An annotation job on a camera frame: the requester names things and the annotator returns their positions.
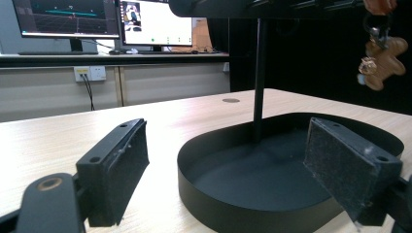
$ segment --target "black tray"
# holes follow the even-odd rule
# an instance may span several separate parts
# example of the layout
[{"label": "black tray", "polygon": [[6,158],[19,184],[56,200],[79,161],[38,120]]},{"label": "black tray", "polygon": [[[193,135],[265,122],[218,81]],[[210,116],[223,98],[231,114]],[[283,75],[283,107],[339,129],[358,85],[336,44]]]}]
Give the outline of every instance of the black tray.
[{"label": "black tray", "polygon": [[303,165],[311,117],[340,123],[400,156],[394,135],[356,120],[311,113],[266,118],[253,143],[251,122],[205,133],[178,155],[188,210],[218,232],[313,232],[342,212]]}]

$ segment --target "power cord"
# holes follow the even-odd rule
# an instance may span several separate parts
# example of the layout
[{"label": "power cord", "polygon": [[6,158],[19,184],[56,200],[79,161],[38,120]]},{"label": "power cord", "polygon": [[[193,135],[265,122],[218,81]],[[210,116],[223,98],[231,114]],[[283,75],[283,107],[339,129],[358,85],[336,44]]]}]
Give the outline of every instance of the power cord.
[{"label": "power cord", "polygon": [[90,109],[92,111],[94,111],[94,105],[93,105],[93,94],[91,92],[91,86],[90,86],[90,82],[88,81],[88,76],[87,74],[80,74],[80,77],[83,79],[83,81],[85,82],[86,85],[86,89],[88,92],[88,96],[90,97]]}]

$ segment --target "key ring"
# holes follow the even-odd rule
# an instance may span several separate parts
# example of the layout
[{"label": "key ring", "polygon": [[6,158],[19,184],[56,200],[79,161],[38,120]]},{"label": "key ring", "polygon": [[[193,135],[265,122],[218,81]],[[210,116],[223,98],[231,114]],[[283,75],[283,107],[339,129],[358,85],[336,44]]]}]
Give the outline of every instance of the key ring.
[{"label": "key ring", "polygon": [[392,14],[385,16],[387,18],[385,23],[372,27],[368,25],[371,17],[372,14],[370,12],[366,13],[366,16],[363,18],[363,28],[370,35],[370,40],[379,46],[379,48],[384,50],[387,48],[386,43],[388,40],[389,30],[391,29]]}]

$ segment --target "computer monitor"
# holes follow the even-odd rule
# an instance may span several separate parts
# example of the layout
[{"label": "computer monitor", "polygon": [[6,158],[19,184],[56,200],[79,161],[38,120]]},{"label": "computer monitor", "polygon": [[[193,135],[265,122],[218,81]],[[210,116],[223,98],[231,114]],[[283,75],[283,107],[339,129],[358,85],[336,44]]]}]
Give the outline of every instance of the computer monitor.
[{"label": "computer monitor", "polygon": [[13,0],[23,38],[118,39],[117,0]]},{"label": "computer monitor", "polygon": [[191,47],[191,17],[175,16],[168,0],[120,0],[120,39],[124,47]]}]

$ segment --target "light wood tabletop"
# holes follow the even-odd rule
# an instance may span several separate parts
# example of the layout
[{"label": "light wood tabletop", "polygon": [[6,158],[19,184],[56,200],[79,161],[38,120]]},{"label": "light wood tabletop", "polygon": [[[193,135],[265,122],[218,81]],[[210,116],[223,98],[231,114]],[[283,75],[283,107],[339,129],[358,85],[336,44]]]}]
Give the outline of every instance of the light wood tabletop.
[{"label": "light wood tabletop", "polygon": [[[179,197],[177,155],[189,139],[208,131],[253,120],[254,91],[233,92],[66,116],[0,123],[0,216],[19,208],[22,193],[35,180],[53,173],[76,173],[76,162],[117,125],[143,118],[151,164],[139,182],[123,221],[87,232],[213,232],[197,221]],[[224,99],[237,99],[228,103]],[[382,128],[405,145],[402,176],[412,174],[412,116],[290,93],[264,91],[263,117],[322,113],[356,119]],[[356,227],[346,213],[320,232],[391,232]]]}]

